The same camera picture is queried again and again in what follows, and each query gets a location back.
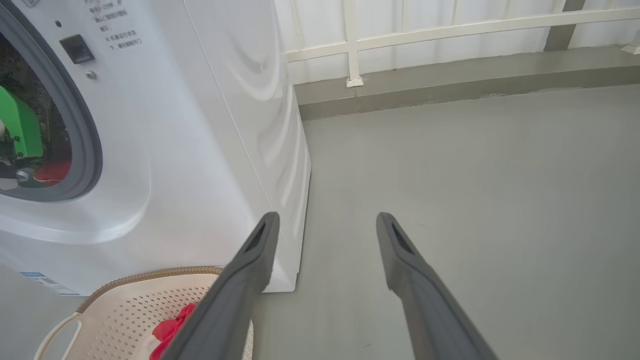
concrete floor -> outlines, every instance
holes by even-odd
[[[401,221],[501,359],[639,359],[640,86],[305,122],[294,293],[264,295],[256,360],[413,359],[374,221]]]

red cloth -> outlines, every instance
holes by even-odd
[[[151,353],[149,360],[160,360],[162,354],[178,333],[178,330],[184,325],[195,308],[196,306],[194,304],[189,304],[180,310],[177,318],[165,320],[156,326],[152,334],[156,339],[160,340],[160,345]]]
[[[34,171],[33,178],[47,185],[55,185],[67,176],[70,168],[70,162],[45,164]]]

washing machine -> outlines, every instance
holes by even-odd
[[[295,289],[311,162],[271,0],[0,0],[0,261],[61,295],[227,264]]]

washing machine door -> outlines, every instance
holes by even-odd
[[[93,188],[101,168],[99,137],[82,95],[35,27],[11,1],[0,0],[0,195],[73,199]]]

beige basket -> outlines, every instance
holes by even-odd
[[[60,331],[74,322],[78,328],[63,360],[148,360],[157,346],[151,334],[156,325],[199,303],[221,271],[212,266],[175,268],[110,282],[51,330],[34,360],[42,360]],[[252,353],[250,323],[243,360],[251,360]]]

